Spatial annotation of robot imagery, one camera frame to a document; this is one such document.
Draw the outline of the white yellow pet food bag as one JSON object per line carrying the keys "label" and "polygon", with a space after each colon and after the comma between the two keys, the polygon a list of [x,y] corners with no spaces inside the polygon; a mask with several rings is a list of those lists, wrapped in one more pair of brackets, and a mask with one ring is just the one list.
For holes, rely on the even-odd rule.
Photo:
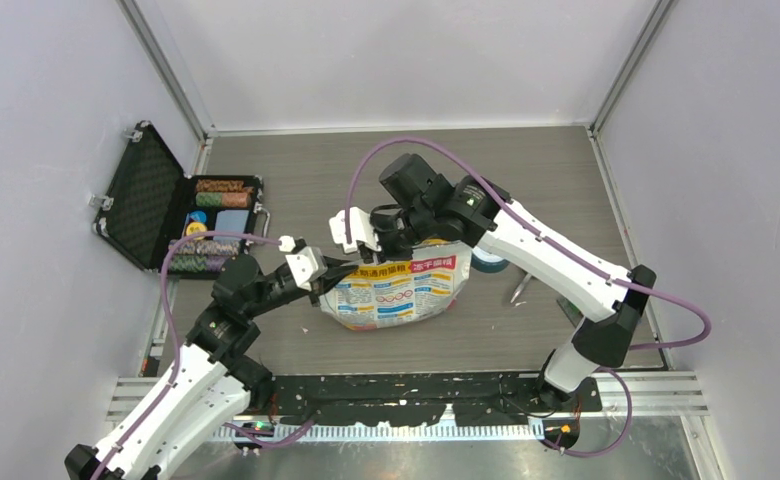
{"label": "white yellow pet food bag", "polygon": [[360,265],[320,298],[320,309],[354,331],[391,328],[442,314],[469,279],[472,248],[431,240],[410,260]]}

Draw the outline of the metal food scoop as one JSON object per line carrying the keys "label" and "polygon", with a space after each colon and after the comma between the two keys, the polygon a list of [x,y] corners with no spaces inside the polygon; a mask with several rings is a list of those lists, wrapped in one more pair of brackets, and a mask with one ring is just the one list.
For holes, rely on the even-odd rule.
{"label": "metal food scoop", "polygon": [[510,302],[514,303],[518,300],[520,295],[524,292],[524,290],[527,288],[528,284],[534,279],[534,276],[526,273],[522,280],[518,283],[518,285],[514,288],[511,297]]}

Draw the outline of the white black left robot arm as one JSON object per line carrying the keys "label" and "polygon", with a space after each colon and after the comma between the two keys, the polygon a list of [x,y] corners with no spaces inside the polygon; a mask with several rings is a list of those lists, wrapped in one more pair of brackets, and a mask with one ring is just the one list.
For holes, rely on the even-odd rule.
{"label": "white black left robot arm", "polygon": [[234,416],[264,412],[273,374],[246,354],[260,335],[256,318],[302,298],[318,304],[357,268],[311,249],[287,256],[270,273],[249,254],[227,260],[211,303],[166,373],[106,437],[67,454],[69,477],[168,479]]}

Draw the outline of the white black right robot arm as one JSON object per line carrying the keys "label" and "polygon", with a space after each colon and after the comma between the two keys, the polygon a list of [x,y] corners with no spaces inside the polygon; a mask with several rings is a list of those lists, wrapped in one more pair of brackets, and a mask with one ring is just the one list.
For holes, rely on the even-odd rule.
{"label": "white black right robot arm", "polygon": [[651,269],[607,262],[483,177],[469,174],[452,183],[418,154],[398,157],[379,182],[399,209],[380,216],[376,228],[387,258],[403,258],[425,240],[462,242],[518,266],[578,308],[581,320],[547,357],[534,387],[545,408],[564,409],[586,377],[623,364],[648,302],[642,290],[656,279]]}

